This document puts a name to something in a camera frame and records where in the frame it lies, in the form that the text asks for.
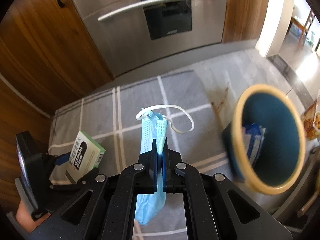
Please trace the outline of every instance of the cabinet door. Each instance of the cabinet door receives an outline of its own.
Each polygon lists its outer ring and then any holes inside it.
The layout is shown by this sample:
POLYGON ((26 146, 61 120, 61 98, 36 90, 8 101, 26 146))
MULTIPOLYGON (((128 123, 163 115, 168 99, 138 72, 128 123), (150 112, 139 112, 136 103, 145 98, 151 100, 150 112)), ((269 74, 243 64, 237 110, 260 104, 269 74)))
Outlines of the cabinet door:
POLYGON ((46 144, 50 119, 38 113, 0 80, 0 205, 5 212, 18 208, 14 179, 21 174, 15 136, 29 130, 35 142, 46 144))
POLYGON ((48 114, 113 79, 71 0, 15 0, 0 23, 0 74, 48 114))
POLYGON ((258 39, 269 0, 227 0, 222 42, 258 39))

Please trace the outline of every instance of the person's hand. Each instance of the person's hand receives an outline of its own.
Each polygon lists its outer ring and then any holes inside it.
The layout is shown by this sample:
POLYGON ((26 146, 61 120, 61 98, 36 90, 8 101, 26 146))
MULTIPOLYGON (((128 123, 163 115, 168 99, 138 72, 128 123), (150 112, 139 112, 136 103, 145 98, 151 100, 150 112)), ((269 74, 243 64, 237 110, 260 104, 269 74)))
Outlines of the person's hand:
POLYGON ((16 221, 28 232, 31 233, 33 229, 39 226, 50 216, 49 213, 39 218, 37 221, 33 221, 25 204, 20 200, 20 204, 16 213, 16 221))

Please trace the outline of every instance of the mask ear loop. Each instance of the mask ear loop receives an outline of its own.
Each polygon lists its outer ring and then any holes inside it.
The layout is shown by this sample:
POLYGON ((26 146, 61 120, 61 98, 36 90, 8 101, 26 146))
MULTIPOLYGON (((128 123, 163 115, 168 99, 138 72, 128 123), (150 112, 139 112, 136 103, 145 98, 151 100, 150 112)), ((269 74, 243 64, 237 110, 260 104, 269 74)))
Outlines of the mask ear loop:
POLYGON ((156 106, 149 106, 145 109, 142 109, 137 115, 136 115, 136 118, 137 120, 142 120, 144 118, 147 117, 148 115, 148 112, 149 111, 152 111, 152 110, 156 110, 156 109, 163 109, 163 108, 176 108, 176 109, 179 109, 180 111, 182 111, 190 120, 191 124, 192 124, 192 127, 191 129, 189 129, 188 131, 180 131, 178 130, 177 128, 174 127, 173 125, 173 122, 172 122, 172 119, 170 119, 169 117, 164 117, 166 120, 168 120, 171 124, 171 128, 172 130, 174 130, 176 133, 179 133, 179 134, 184 134, 184 133, 187 133, 187 132, 190 132, 194 129, 195 127, 195 123, 193 122, 193 119, 191 117, 190 114, 188 114, 182 107, 180 106, 176 106, 176 105, 156 105, 156 106))

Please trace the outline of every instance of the stainless steel oven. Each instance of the stainless steel oven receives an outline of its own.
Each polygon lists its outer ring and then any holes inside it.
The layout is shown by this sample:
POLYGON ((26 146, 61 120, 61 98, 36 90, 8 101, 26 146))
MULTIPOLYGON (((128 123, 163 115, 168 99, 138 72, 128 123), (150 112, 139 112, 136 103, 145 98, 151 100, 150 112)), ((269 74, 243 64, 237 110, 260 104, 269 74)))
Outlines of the stainless steel oven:
POLYGON ((73 0, 115 76, 219 43, 226 0, 73 0))

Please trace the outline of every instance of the face mask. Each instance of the face mask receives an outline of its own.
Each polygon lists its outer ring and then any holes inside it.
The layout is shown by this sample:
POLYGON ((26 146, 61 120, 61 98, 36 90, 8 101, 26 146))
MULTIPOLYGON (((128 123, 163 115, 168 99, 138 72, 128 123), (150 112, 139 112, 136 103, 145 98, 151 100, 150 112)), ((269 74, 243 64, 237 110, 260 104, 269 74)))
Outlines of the face mask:
MULTIPOLYGON (((192 117, 180 106, 175 105, 157 105, 150 106, 142 109, 136 116, 137 120, 142 120, 142 136, 141 136, 141 148, 140 154, 151 151, 152 141, 156 139, 157 152, 162 155, 164 142, 166 138, 166 131, 168 126, 168 121, 171 123, 171 128, 176 133, 186 133, 192 131, 194 128, 194 122, 192 117), (162 108, 177 108, 184 112, 186 116, 190 119, 192 127, 190 130, 182 132, 176 129, 172 123, 172 120, 165 115, 152 112, 152 110, 162 109, 162 108)), ((158 182, 157 182, 157 192, 154 194, 138 194, 137 204, 135 211, 135 219, 141 225, 146 225, 149 221, 163 208, 165 203, 165 192, 163 192, 163 182, 162 182, 162 168, 158 171, 158 182)))

